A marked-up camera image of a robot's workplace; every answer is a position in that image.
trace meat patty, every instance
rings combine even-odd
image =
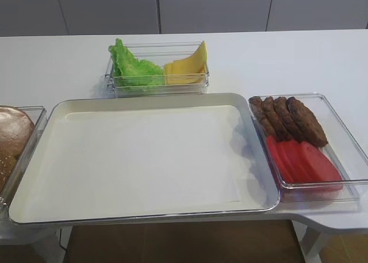
[[[267,119],[266,115],[263,112],[262,99],[259,96],[253,96],[249,98],[249,104],[251,106],[255,118],[262,125],[266,136],[272,135],[276,140],[278,140],[278,136],[275,132],[275,129],[272,127],[271,123],[269,122],[269,120]]]
[[[294,137],[296,141],[301,143],[305,140],[303,133],[292,119],[288,106],[286,106],[286,97],[278,97],[274,100],[274,109],[277,115],[280,117],[283,125],[287,131]]]
[[[270,96],[262,102],[262,109],[267,119],[271,123],[272,127],[280,140],[292,140],[292,135],[287,131],[282,124],[280,117],[277,115],[274,109],[274,99]]]
[[[295,97],[286,102],[290,115],[309,143],[316,147],[328,144],[326,135],[314,113]]]

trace tomato slice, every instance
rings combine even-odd
[[[297,168],[292,164],[288,157],[288,151],[285,149],[285,142],[277,143],[278,152],[283,164],[286,166],[289,171],[290,176],[292,177],[294,182],[302,182],[305,180],[305,176],[303,173],[300,173]]]
[[[289,159],[294,172],[293,177],[300,178],[296,182],[312,182],[316,181],[316,177],[312,176],[312,173],[308,172],[309,167],[305,166],[300,158],[300,144],[295,140],[281,142],[281,146],[285,151],[287,158]]]
[[[274,139],[273,136],[268,136],[267,137],[267,146],[271,152],[271,156],[274,159],[276,166],[278,168],[278,170],[281,173],[282,179],[287,182],[288,184],[294,182],[293,178],[291,177],[288,169],[286,168],[286,166],[283,164],[278,151],[277,151],[277,146],[276,146],[276,140]]]
[[[303,141],[300,158],[315,181],[341,181],[341,175],[329,159],[315,146]]]

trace white cabinet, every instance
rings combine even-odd
[[[265,31],[271,0],[160,0],[162,33]]]
[[[0,0],[0,36],[66,34],[58,0]]]
[[[158,33],[156,0],[60,0],[71,35]]]
[[[272,0],[268,31],[364,29],[368,0]]]

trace plastic container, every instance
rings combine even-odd
[[[198,43],[155,43],[155,44],[127,44],[126,47],[140,60],[150,60],[160,67],[173,60],[184,59],[192,55],[200,46]],[[209,71],[207,65],[205,72],[200,74],[179,75],[148,75],[148,76],[113,76],[113,62],[110,59],[105,75],[116,98],[154,96],[165,94],[203,94],[207,92]],[[181,81],[190,79],[195,83],[167,85],[166,81]],[[136,80],[145,86],[127,86],[128,81]],[[147,86],[150,81],[161,81],[159,85]]]
[[[7,219],[7,210],[5,209],[7,209],[9,201],[17,191],[19,183],[22,180],[23,174],[47,123],[46,110],[42,106],[25,106],[19,107],[19,109],[23,110],[33,121],[34,130],[14,165],[13,171],[7,179],[6,184],[0,192],[0,220]]]
[[[255,121],[261,142],[274,170],[276,183],[281,191],[281,201],[358,200],[368,189],[368,158],[327,99],[321,94],[270,96],[274,98],[294,96],[315,114],[329,141],[321,151],[335,165],[343,179],[342,181],[288,184],[282,179],[270,155],[262,126]],[[261,99],[264,100],[266,97],[268,96],[261,96]]]

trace green lettuce leaf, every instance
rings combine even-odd
[[[113,61],[113,76],[117,86],[156,86],[164,85],[163,70],[149,60],[138,60],[125,47],[121,39],[109,47]]]

